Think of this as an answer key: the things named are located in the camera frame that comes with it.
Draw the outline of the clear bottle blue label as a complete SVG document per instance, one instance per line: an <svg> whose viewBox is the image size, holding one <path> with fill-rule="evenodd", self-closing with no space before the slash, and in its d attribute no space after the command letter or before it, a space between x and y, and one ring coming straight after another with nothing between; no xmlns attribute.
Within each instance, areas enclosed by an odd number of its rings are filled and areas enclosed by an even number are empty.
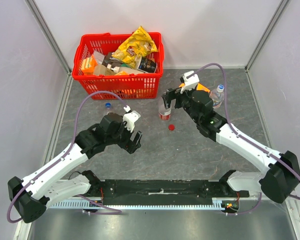
<svg viewBox="0 0 300 240"><path fill-rule="evenodd" d="M113 113L113 106L110 102L106 102L104 104L104 110L103 110L103 115L106 116L108 114Z"/></svg>

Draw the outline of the clear bottle red label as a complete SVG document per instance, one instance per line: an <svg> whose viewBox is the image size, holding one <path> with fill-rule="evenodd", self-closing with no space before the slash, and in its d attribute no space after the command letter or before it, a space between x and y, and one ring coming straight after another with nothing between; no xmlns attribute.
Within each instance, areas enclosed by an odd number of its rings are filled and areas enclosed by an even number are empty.
<svg viewBox="0 0 300 240"><path fill-rule="evenodd" d="M166 108L164 104L164 100L162 97L158 100L158 115L159 118L163 121L167 121L171 117L172 108Z"/></svg>

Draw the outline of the orange cardboard box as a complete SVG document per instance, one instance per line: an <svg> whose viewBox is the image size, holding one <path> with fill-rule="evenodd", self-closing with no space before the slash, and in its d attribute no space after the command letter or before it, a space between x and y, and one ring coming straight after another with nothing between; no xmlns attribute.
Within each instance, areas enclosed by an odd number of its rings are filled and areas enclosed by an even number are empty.
<svg viewBox="0 0 300 240"><path fill-rule="evenodd" d="M210 93L210 90L207 87L205 87L204 85L202 85L201 83L199 83L197 85L196 90L197 91L205 91L207 93Z"/></svg>

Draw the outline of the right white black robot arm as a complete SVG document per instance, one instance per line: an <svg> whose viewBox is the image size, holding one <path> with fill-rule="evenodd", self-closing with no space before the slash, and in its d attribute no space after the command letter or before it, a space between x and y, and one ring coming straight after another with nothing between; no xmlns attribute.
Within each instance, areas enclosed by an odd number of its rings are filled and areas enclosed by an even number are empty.
<svg viewBox="0 0 300 240"><path fill-rule="evenodd" d="M206 138L224 145L252 163L258 172L231 171L228 179L219 184L225 197L239 191L260 192L275 203L283 203L300 183L297 156L291 151L273 150L243 132L213 109L213 101L203 90L168 89L162 100L166 109L175 101L195 122L198 131Z"/></svg>

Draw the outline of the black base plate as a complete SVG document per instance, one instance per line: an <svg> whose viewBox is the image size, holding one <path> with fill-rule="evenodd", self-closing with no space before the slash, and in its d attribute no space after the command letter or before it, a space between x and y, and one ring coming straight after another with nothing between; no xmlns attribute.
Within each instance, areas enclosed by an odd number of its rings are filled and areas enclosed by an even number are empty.
<svg viewBox="0 0 300 240"><path fill-rule="evenodd" d="M232 190L224 180L106 179L92 185L83 196L102 197L104 205L207 205L212 198L248 198L250 194Z"/></svg>

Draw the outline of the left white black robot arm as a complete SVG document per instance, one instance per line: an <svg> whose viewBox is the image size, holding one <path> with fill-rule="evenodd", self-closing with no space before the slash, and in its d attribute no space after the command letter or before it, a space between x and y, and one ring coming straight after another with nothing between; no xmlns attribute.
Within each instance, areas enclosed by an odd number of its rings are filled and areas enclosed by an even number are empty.
<svg viewBox="0 0 300 240"><path fill-rule="evenodd" d="M136 111L124 115L111 112L100 123L79 132L59 155L40 169L23 178L12 177L7 182L11 201L6 215L8 222L14 223L12 209L17 210L21 221L31 223L52 205L65 199L83 194L96 196L100 192L99 179L90 170L65 182L59 180L78 165L102 153L107 146L117 145L133 154L141 147L142 133L134 133L135 123L140 117Z"/></svg>

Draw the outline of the beige pump bottle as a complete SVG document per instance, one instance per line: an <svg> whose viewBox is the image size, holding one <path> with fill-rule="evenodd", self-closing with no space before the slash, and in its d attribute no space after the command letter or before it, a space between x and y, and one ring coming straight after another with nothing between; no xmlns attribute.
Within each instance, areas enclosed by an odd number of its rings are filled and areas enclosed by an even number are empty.
<svg viewBox="0 0 300 240"><path fill-rule="evenodd" d="M133 68L124 67L124 66L105 67L104 65L100 64L94 68L94 73L93 73L93 75L95 76L99 76L99 75L103 75L103 76L121 75L122 76L122 75L130 75L130 74L138 75L138 74L144 74L144 72Z"/></svg>

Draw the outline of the brown snack packet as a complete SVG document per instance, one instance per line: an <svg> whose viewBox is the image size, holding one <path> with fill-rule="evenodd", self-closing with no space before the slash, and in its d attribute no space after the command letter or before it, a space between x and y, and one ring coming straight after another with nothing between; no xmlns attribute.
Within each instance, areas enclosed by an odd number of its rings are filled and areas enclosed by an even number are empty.
<svg viewBox="0 0 300 240"><path fill-rule="evenodd" d="M111 68L120 67L123 64L123 62L121 60L119 60L119 59L114 58L112 55L113 55L113 53L109 52L104 57L102 64L105 67L108 67L108 65L111 65Z"/></svg>

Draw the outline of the small bottle white cap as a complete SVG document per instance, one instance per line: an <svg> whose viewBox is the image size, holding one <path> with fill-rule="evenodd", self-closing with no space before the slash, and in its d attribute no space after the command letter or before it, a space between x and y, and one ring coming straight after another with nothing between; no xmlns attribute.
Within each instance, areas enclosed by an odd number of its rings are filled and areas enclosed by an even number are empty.
<svg viewBox="0 0 300 240"><path fill-rule="evenodd" d="M225 87L219 84L209 93L209 97L212 99L212 107L214 109L219 108L225 99Z"/></svg>

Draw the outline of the orange yellow sponge pack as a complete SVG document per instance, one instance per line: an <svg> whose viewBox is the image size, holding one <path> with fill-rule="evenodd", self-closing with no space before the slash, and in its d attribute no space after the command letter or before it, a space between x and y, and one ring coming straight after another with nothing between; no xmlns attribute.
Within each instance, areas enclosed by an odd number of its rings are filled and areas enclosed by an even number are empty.
<svg viewBox="0 0 300 240"><path fill-rule="evenodd" d="M96 59L94 58L93 55L90 57L85 58L80 66L81 72L85 75L93 75L95 67L98 65Z"/></svg>

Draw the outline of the red bottle cap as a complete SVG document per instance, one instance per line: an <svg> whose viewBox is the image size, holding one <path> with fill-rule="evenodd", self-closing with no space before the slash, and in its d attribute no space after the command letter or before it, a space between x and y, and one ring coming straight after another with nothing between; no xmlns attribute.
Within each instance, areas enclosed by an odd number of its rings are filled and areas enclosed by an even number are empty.
<svg viewBox="0 0 300 240"><path fill-rule="evenodd" d="M168 129L169 129L170 131L174 131L174 130L175 130L175 126L174 126L173 124L170 124L170 125L168 126Z"/></svg>

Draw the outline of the black instant noodle cup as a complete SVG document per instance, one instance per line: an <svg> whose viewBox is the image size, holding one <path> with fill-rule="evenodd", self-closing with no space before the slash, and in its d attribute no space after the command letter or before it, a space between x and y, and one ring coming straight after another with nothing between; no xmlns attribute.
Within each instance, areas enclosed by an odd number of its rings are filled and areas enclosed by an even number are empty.
<svg viewBox="0 0 300 240"><path fill-rule="evenodd" d="M157 70L157 63L153 60L146 58L146 57L140 57L136 61L136 70L139 70L144 73L150 73L153 74Z"/></svg>

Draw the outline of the yellow chips bag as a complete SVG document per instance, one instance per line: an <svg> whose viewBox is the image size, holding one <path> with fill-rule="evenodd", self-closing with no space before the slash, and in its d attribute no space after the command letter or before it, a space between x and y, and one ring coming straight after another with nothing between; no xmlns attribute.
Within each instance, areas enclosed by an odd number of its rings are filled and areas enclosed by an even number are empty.
<svg viewBox="0 0 300 240"><path fill-rule="evenodd" d="M139 58L156 52L158 48L154 40L142 26L139 26L111 56L134 69Z"/></svg>

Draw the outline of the clear plastic packet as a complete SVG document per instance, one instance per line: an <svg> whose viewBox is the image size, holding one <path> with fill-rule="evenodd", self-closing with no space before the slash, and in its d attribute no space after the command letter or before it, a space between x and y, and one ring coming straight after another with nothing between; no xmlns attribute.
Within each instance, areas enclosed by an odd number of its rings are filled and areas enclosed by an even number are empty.
<svg viewBox="0 0 300 240"><path fill-rule="evenodd" d="M105 55L95 50L93 52L93 57L98 65L101 65L105 59Z"/></svg>

